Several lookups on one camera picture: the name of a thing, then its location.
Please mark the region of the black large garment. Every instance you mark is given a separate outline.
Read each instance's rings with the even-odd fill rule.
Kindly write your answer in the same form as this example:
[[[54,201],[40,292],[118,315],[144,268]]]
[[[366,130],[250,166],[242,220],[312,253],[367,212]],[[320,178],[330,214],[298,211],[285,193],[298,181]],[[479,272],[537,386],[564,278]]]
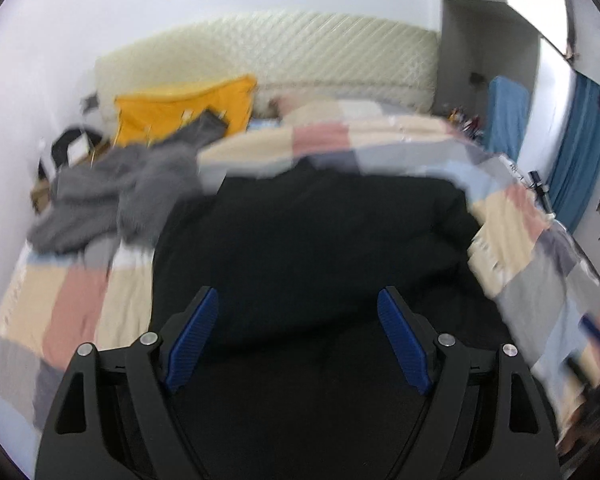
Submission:
[[[425,400],[377,314],[392,286],[469,347],[510,341],[468,264],[466,197],[433,178],[299,162],[176,206],[155,252],[152,328],[212,287],[220,314],[174,410],[213,479],[383,479]]]

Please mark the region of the patchwork colour-block duvet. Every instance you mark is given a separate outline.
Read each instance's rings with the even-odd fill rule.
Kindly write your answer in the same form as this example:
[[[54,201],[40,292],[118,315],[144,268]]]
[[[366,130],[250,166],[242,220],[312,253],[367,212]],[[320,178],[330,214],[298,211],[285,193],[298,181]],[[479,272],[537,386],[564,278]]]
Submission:
[[[600,382],[600,350],[580,327],[600,323],[600,281],[565,228],[535,203],[514,164],[463,140],[442,120],[417,115],[311,122],[238,133],[198,155],[215,191],[229,174],[264,177],[302,157],[363,174],[452,181],[480,230],[469,264],[498,305],[515,344],[543,383],[560,428],[582,396],[568,356]],[[76,346],[132,342],[149,323],[148,250],[98,245],[88,257],[43,256],[24,246],[0,307],[0,431],[20,422],[38,436]]]

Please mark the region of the grey fleece garment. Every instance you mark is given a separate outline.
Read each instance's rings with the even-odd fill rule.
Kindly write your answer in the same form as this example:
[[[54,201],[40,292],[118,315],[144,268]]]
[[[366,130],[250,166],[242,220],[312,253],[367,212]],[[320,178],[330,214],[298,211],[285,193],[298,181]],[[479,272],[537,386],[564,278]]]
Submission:
[[[227,124],[210,110],[167,138],[110,150],[91,169],[61,185],[28,234],[37,252],[78,252],[96,238],[153,248],[177,202],[202,193],[197,154],[224,136]]]

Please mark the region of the wooden bedside table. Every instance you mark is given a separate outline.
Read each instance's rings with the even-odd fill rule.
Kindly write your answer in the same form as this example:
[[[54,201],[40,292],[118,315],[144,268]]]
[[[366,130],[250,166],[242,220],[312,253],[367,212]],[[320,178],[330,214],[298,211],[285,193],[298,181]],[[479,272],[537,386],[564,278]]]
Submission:
[[[91,169],[95,162],[104,156],[111,148],[111,142],[106,148],[101,148],[96,152],[93,158],[85,159],[83,162],[70,167],[61,168],[52,180],[40,180],[36,178],[33,188],[30,191],[31,206],[35,214],[42,212],[51,204],[60,200],[61,185],[72,185],[72,180],[75,174],[79,174],[82,170]]]

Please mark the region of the white box on nightstand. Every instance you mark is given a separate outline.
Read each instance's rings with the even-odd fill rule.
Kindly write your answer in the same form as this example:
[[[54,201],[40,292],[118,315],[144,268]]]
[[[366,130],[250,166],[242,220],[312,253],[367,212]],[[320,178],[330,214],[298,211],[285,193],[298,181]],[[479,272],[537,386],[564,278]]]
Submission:
[[[82,133],[68,145],[67,164],[74,166],[82,162],[91,153],[91,150],[92,144],[90,138],[86,133]]]

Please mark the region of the black bag on nightstand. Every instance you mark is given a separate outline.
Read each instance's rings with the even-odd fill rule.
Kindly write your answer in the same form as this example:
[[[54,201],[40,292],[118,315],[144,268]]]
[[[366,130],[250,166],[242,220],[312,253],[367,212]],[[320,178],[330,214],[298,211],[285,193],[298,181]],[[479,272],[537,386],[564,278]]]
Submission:
[[[108,144],[101,132],[84,125],[69,127],[52,143],[42,139],[38,142],[38,178],[50,181],[61,168],[93,158]]]

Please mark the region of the blue curtain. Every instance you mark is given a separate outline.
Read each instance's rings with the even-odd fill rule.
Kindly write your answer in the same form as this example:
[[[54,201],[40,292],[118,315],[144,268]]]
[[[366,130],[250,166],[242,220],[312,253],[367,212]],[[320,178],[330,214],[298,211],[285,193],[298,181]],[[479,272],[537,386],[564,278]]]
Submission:
[[[557,220],[573,233],[600,174],[600,85],[577,74],[565,134],[548,186]]]

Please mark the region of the yellow pillow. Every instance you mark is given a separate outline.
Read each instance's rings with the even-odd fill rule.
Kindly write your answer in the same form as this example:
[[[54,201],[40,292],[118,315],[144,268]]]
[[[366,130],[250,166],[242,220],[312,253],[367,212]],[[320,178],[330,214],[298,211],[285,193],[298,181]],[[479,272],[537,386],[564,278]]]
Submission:
[[[255,76],[145,89],[114,99],[118,128],[114,144],[152,143],[187,126],[205,110],[227,124],[224,136],[243,132],[250,121]]]

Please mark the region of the blue hanging cloth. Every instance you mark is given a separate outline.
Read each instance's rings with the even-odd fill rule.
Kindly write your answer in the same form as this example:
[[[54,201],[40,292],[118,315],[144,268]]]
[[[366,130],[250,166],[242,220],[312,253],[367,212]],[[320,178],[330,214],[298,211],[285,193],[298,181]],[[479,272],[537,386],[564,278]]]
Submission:
[[[529,91],[516,81],[496,76],[489,82],[483,137],[488,151],[505,154],[516,162],[526,134],[529,100]]]

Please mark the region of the cream quilted headboard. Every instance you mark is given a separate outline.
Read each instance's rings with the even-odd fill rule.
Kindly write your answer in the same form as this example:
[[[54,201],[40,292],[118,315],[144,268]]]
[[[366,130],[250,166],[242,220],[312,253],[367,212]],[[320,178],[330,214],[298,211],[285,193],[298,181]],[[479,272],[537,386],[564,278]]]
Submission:
[[[137,40],[100,56],[94,77],[100,116],[110,129],[117,125],[117,96],[247,74],[257,78],[254,108],[261,114],[286,91],[380,99],[427,113],[438,58],[433,30],[370,16],[262,11]]]

